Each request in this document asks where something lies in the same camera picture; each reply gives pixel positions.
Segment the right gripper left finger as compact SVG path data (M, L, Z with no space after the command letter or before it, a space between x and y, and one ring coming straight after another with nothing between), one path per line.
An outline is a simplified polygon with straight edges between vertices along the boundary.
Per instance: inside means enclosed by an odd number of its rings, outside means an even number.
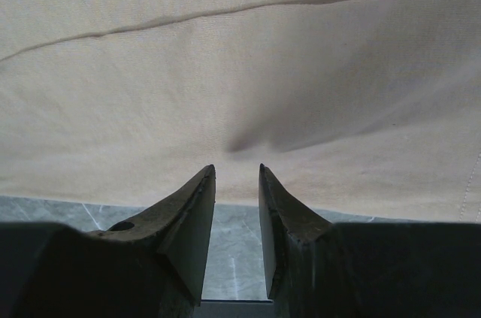
M107 230L1 226L3 317L191 317L201 302L216 172Z

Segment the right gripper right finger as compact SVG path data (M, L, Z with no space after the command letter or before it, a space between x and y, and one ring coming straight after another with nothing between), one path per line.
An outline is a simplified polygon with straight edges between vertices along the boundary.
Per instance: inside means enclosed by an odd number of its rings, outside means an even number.
M268 298L278 317L478 317L480 227L331 223L259 169Z

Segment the beige t-shirt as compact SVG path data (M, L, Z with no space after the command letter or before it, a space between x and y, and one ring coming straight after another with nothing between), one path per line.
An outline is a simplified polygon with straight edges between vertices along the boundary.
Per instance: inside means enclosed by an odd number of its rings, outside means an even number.
M480 220L480 0L1 0L1 192Z

